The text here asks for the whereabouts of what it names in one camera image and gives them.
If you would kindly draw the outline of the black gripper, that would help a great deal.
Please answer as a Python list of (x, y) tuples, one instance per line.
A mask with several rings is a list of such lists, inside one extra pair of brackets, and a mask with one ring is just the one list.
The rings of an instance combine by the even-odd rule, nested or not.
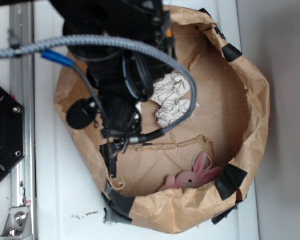
[(154, 83), (172, 69), (140, 53), (98, 53), (89, 57), (87, 65), (87, 78), (98, 93), (97, 99), (86, 101), (86, 124), (101, 113), (105, 128), (102, 136), (114, 138), (103, 151), (115, 159), (127, 146), (127, 138), (142, 131), (141, 121), (135, 119), (140, 115), (137, 103), (149, 100)]

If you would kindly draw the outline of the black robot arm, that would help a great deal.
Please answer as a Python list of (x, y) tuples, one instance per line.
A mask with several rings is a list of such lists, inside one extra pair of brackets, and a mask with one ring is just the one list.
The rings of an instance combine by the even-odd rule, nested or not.
[(139, 102), (148, 101), (154, 85), (172, 69), (150, 54), (175, 56), (170, 14), (160, 0), (53, 0), (64, 19), (63, 35), (22, 46), (15, 37), (0, 59), (41, 53), (42, 57), (74, 70), (90, 97), (77, 100), (66, 112), (68, 125), (82, 130), (101, 116), (107, 160), (117, 159), (136, 137), (147, 142), (159, 137), (141, 136)]

